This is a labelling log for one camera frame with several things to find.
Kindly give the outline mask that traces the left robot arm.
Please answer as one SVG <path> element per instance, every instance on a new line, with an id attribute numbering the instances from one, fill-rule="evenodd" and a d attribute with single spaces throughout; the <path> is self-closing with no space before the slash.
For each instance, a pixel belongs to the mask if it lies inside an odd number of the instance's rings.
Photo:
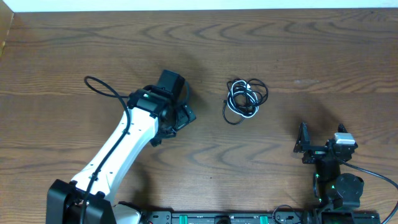
<path id="1" fill-rule="evenodd" d="M 156 147 L 163 139 L 195 120 L 187 102 L 188 82 L 164 70 L 155 85 L 120 95 L 96 78 L 119 100 L 123 115 L 95 157 L 70 182 L 57 179 L 47 192 L 46 223 L 139 223 L 142 213 L 132 205 L 114 203 L 123 178 L 145 145 Z"/>

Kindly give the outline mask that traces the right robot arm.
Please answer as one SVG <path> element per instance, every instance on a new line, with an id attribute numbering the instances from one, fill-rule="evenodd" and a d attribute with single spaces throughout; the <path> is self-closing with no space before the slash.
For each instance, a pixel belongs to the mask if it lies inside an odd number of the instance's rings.
<path id="1" fill-rule="evenodd" d="M 342 173 L 340 169 L 342 163 L 352 159 L 356 148 L 358 144 L 343 124 L 322 146 L 311 144 L 307 124 L 300 124 L 294 152 L 303 154 L 304 164 L 315 166 L 313 191 L 322 207 L 330 205 L 332 210 L 353 210 L 360 206 L 363 179 Z"/>

